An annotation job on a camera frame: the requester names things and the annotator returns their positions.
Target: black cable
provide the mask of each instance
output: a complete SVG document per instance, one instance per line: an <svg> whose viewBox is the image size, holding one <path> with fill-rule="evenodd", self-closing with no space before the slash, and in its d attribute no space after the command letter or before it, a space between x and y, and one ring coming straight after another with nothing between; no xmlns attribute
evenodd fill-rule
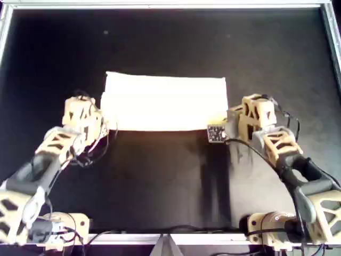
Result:
<svg viewBox="0 0 341 256"><path fill-rule="evenodd" d="M314 252L313 254L311 254L311 256L316 256L321 250L322 248L324 248L323 244L320 244L319 248L316 250L316 252Z"/></svg>
<svg viewBox="0 0 341 256"><path fill-rule="evenodd" d="M105 234L113 234L113 233L116 233L116 231L114 231L114 230L109 230L109 231L104 231L104 232L102 232L102 233L99 233L99 234L97 234L97 235L95 235L93 238L91 238L90 240L89 240L89 242L87 242L86 244L85 244L85 246L90 246L91 245L91 243L93 242L93 241L95 241L99 236L101 236L101 235L105 235Z"/></svg>
<svg viewBox="0 0 341 256"><path fill-rule="evenodd" d="M322 256L324 256L325 252L326 252L326 247L325 247L325 245L323 245L323 252L322 252Z"/></svg>
<svg viewBox="0 0 341 256"><path fill-rule="evenodd" d="M100 109L92 102L91 100L91 97L89 96L88 93L86 93L85 91L83 90L80 90L80 89L77 89L75 91L75 96L77 97L81 97L81 99L83 97L87 97L86 100L88 100L90 103L91 103L91 106L93 106L97 112L100 112ZM104 118L102 116L102 124L101 124L101 131L103 129L103 126L104 126ZM118 133L118 126L116 126L116 132L115 132L115 137L114 139L116 140L116 137L117 137L117 133ZM107 134L107 143L105 144L105 148L104 150L102 151L102 153L96 157L96 159L91 159L90 157L92 156L92 153L90 152L84 152L86 154L86 156L84 157L86 159L86 162L85 163L82 163L81 161L79 161L77 158L78 156L75 155L75 158L73 159L74 162L76 162L80 167L89 167L93 164L95 164L98 160L100 160L108 151L108 148L109 148L109 130L108 130L108 134Z"/></svg>
<svg viewBox="0 0 341 256"><path fill-rule="evenodd" d="M246 234L246 236L252 236L257 234L264 234L264 233L279 233L279 232L286 232L284 228L270 228L270 229L260 229L257 231L252 231Z"/></svg>
<svg viewBox="0 0 341 256"><path fill-rule="evenodd" d="M280 174L279 170L275 166L273 166L272 163L267 158L265 158L256 148L254 148L253 146L251 146L247 142L245 142L243 140L240 140L240 139L227 139L227 140L225 140L225 144L226 145L228 145L230 142L237 142L237 143L243 144L243 145L247 146L248 148L252 149L261 159L263 159L277 173L277 175ZM291 195L291 197L293 199L293 203L294 203L294 207L295 207L295 211L296 211L296 217L297 217L299 225L301 227L301 232L302 232L302 234L304 236L305 235L305 231L304 231L304 226L303 226L303 222L302 222L302 217L301 217L301 215L300 215L300 213L298 211L298 207L297 207L297 203L296 203L295 197L291 193L290 193L290 195Z"/></svg>
<svg viewBox="0 0 341 256"><path fill-rule="evenodd" d="M281 112L283 114L283 116L287 118L287 128L290 128L290 120L291 119L294 119L297 122L297 130L296 130L296 135L295 135L295 140L297 142L298 136L299 136L299 131L301 129L301 124L299 122L299 119L295 116L292 116L289 112L283 110L281 105L279 105L278 102L272 96L262 94L261 98L266 99L266 100L270 100L275 106L277 106L278 111Z"/></svg>
<svg viewBox="0 0 341 256"><path fill-rule="evenodd" d="M240 144L243 144L245 146L247 146L248 148L252 149L261 159L263 159L277 174L279 174L279 171L277 170L277 168L275 166L273 166L273 164L266 159L257 149L255 149L253 146L251 146L250 144L248 144L247 142L240 140L240 139L227 139L225 140L225 144L229 144L230 142L237 142Z"/></svg>
<svg viewBox="0 0 341 256"><path fill-rule="evenodd" d="M261 251L258 252L242 252L242 253L233 253L233 252L221 252L221 253L214 253L211 256L252 256L260 254Z"/></svg>
<svg viewBox="0 0 341 256"><path fill-rule="evenodd" d="M69 227L64 227L64 229L66 229L67 231L73 231L75 233L74 235L74 244L75 244L75 240L76 240L76 237L78 237L78 240L80 241L80 243L82 244L82 253L83 253L83 256L85 256L85 245L84 245L84 242L83 242L83 238L80 236L80 234L76 231L76 229L73 229L73 228L69 228Z"/></svg>
<svg viewBox="0 0 341 256"><path fill-rule="evenodd" d="M75 225L75 231L76 231L76 220L75 220L75 218L70 213L65 213L65 214L67 214L68 216L70 216L72 218L74 225ZM72 239L74 240L74 244L72 245L70 255L72 254L72 251L74 250L74 247L75 247L76 233L74 233L74 237Z"/></svg>

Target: black tabletop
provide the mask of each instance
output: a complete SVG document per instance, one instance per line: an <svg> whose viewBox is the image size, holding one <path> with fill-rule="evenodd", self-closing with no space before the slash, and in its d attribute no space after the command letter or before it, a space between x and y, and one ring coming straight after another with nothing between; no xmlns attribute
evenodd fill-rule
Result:
<svg viewBox="0 0 341 256"><path fill-rule="evenodd" d="M105 72L226 77L229 106L267 93L301 120L305 155L341 178L341 111L318 10L15 10L0 70L0 178L29 160L82 89L100 102ZM96 229L236 227L292 211L284 186L247 151L205 131L123 132L88 169L67 168L50 198Z"/></svg>

